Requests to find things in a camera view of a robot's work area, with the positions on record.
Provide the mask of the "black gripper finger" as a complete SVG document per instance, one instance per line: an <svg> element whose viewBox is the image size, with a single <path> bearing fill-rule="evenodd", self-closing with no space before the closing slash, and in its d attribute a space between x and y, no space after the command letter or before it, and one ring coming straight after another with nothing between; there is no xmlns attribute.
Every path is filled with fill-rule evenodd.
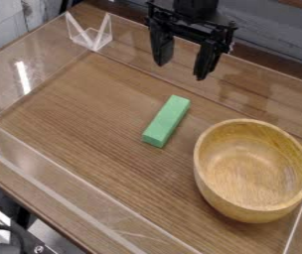
<svg viewBox="0 0 302 254"><path fill-rule="evenodd" d="M149 40L153 61L157 66L163 66L173 55L173 36L155 20L149 21Z"/></svg>
<svg viewBox="0 0 302 254"><path fill-rule="evenodd" d="M222 52L220 45L215 41L204 40L202 42L194 65L196 80L203 80L215 70Z"/></svg>

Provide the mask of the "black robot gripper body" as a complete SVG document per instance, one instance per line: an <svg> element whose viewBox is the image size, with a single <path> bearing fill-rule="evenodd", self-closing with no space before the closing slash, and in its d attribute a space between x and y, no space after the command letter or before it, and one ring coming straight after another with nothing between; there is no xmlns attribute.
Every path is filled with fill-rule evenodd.
<svg viewBox="0 0 302 254"><path fill-rule="evenodd" d="M236 24L218 11L219 0L148 0L145 24L153 38L183 38L196 44L212 40L228 45Z"/></svg>

